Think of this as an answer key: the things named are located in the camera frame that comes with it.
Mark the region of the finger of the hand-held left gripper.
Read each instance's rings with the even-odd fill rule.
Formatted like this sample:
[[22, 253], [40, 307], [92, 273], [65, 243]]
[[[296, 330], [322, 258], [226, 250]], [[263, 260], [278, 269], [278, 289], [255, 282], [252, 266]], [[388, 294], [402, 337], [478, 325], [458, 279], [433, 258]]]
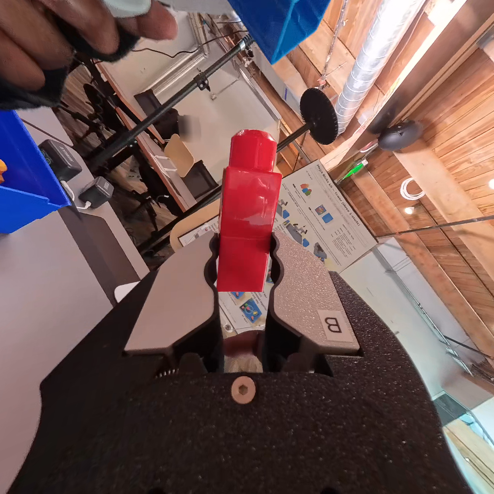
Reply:
[[230, 13], [228, 1], [160, 1], [164, 6], [177, 12], [187, 13]]

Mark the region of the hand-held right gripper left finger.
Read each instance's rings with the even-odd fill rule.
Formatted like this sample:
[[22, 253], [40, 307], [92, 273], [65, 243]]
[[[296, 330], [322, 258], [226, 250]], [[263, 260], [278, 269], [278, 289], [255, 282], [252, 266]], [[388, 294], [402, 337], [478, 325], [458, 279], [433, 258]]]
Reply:
[[157, 271], [126, 343], [127, 354], [207, 356], [220, 342], [217, 234], [206, 233]]

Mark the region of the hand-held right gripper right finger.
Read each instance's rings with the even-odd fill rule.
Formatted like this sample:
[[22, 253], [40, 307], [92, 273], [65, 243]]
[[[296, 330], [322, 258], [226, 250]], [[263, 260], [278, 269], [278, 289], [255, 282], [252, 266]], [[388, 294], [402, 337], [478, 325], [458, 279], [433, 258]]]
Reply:
[[324, 263], [281, 232], [272, 234], [274, 286], [265, 341], [278, 355], [358, 355], [355, 336]]

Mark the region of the red mega block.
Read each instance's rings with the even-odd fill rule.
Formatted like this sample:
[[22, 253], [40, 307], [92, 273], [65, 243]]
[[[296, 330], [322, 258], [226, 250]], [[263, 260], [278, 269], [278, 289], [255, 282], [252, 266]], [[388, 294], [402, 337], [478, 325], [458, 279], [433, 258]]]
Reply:
[[261, 238], [219, 235], [219, 292], [262, 292], [270, 256], [271, 234]]
[[231, 139], [223, 172], [221, 238], [263, 238], [274, 223], [282, 175], [275, 172], [277, 143], [267, 132], [244, 129]]

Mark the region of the blue mega block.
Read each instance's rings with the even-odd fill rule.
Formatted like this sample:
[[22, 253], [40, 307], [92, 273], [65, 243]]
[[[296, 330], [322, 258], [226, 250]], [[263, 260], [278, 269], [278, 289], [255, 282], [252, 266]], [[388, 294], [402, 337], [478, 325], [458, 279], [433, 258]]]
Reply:
[[271, 65], [318, 29], [330, 1], [229, 1]]

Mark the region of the blue plastic bin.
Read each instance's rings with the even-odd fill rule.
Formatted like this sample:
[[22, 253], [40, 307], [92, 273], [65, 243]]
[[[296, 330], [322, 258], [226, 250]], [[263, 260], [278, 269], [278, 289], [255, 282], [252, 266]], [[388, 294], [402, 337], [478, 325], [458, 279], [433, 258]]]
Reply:
[[14, 111], [1, 111], [1, 234], [72, 205], [38, 145]]

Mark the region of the person's left hand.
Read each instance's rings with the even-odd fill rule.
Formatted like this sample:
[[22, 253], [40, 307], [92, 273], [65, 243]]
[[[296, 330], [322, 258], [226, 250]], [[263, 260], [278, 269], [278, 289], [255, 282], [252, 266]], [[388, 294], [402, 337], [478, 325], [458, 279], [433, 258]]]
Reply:
[[117, 19], [102, 1], [1, 1], [1, 78], [24, 90], [45, 84], [43, 71], [70, 64], [73, 48], [52, 16], [70, 24], [96, 51], [114, 54], [118, 26], [138, 37], [173, 40], [174, 15], [156, 1], [145, 15]]

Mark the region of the black tripod stand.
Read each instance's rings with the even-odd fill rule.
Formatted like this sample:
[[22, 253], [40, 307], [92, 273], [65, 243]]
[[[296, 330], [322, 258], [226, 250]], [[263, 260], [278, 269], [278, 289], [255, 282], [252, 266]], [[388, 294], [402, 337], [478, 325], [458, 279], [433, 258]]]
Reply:
[[131, 129], [125, 131], [124, 133], [118, 134], [117, 138], [115, 138], [111, 143], [105, 144], [104, 148], [101, 150], [93, 151], [90, 158], [84, 158], [83, 160], [86, 165], [88, 165], [89, 169], [94, 171], [102, 168], [112, 157], [131, 145], [141, 133], [146, 132], [149, 127], [153, 126], [168, 110], [181, 102], [194, 90], [210, 90], [208, 82], [210, 76], [222, 68], [227, 62], [231, 61], [237, 54], [245, 51], [254, 43], [254, 39], [251, 34], [248, 34], [246, 31], [241, 31], [240, 33], [245, 35], [235, 44], [233, 48], [222, 55], [205, 71], [202, 71], [195, 76], [181, 90], [171, 96], [170, 99], [168, 99], [164, 104], [156, 108], [151, 115], [147, 116], [144, 120], [139, 121], [139, 123], [136, 123]]

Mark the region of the printed instruction sheet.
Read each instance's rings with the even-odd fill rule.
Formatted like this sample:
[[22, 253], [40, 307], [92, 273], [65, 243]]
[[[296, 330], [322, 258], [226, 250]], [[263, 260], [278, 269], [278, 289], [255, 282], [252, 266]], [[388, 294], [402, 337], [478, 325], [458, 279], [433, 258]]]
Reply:
[[[273, 230], [290, 236], [328, 271], [337, 273], [377, 243], [319, 161], [282, 179]], [[220, 321], [226, 331], [264, 328], [274, 285], [271, 265], [269, 258], [262, 292], [219, 293]]]

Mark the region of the black power bank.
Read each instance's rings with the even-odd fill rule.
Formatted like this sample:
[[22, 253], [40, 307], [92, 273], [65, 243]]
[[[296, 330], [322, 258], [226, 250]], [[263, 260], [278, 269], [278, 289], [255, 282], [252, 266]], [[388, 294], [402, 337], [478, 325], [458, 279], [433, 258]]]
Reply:
[[59, 181], [68, 182], [83, 171], [65, 144], [46, 139], [39, 149]]
[[97, 176], [88, 183], [78, 195], [78, 199], [84, 203], [79, 210], [96, 209], [108, 202], [113, 196], [114, 186], [106, 178]]

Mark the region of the tan back chair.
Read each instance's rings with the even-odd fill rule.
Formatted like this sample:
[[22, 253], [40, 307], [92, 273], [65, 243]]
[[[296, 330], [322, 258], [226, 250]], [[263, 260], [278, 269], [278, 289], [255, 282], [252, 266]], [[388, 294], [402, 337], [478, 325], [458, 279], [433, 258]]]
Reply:
[[164, 147], [164, 156], [169, 158], [181, 178], [185, 178], [194, 166], [195, 159], [178, 134], [172, 134]]

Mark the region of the black dome ceiling device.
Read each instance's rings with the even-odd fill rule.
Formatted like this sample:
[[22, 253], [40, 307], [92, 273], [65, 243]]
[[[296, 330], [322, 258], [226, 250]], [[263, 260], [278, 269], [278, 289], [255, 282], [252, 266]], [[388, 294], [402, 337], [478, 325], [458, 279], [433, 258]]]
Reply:
[[406, 120], [383, 130], [377, 140], [384, 151], [400, 151], [422, 136], [423, 125], [415, 120]]

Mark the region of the silver ventilation duct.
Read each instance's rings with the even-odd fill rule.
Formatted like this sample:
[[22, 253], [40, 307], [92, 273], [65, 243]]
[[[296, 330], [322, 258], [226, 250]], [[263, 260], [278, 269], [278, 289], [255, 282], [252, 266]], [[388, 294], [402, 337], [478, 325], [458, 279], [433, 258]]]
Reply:
[[346, 131], [423, 1], [382, 1], [334, 107], [337, 135]]

